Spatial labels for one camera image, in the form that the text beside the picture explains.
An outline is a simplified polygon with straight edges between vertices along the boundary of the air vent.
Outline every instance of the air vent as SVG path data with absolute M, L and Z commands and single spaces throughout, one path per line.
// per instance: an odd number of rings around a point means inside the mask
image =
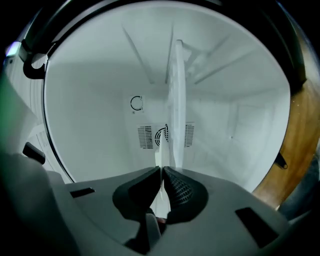
M 138 127 L 138 136 L 140 142 L 140 148 L 142 149 L 153 149 L 152 143 L 152 128 L 151 126 L 140 126 Z
M 158 130 L 154 136 L 154 142 L 157 146 L 160 145 L 160 136 L 161 136 L 161 132 L 164 132 L 164 136 L 166 141 L 168 141 L 168 125 L 165 124 L 165 127 L 161 128 L 160 130 Z
M 185 124 L 185 136 L 184 136 L 184 147 L 189 148 L 192 146 L 194 140 L 195 126 L 192 122 L 187 122 Z

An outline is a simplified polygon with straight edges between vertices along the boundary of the wooden floor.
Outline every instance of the wooden floor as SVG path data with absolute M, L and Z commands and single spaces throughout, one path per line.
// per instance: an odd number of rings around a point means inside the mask
M 273 165 L 253 194 L 276 208 L 298 185 L 316 152 L 320 136 L 320 74 L 312 48 L 296 26 L 305 64 L 307 81 L 291 96 L 287 131 L 281 154 L 288 168 Z

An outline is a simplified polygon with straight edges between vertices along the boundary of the wooden surface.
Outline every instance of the wooden surface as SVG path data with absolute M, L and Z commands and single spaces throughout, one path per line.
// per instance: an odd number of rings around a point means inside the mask
M 273 165 L 253 194 L 276 208 L 299 184 L 316 152 L 320 136 L 320 76 L 313 51 L 296 27 L 307 81 L 291 96 L 287 131 L 280 149 L 288 168 Z

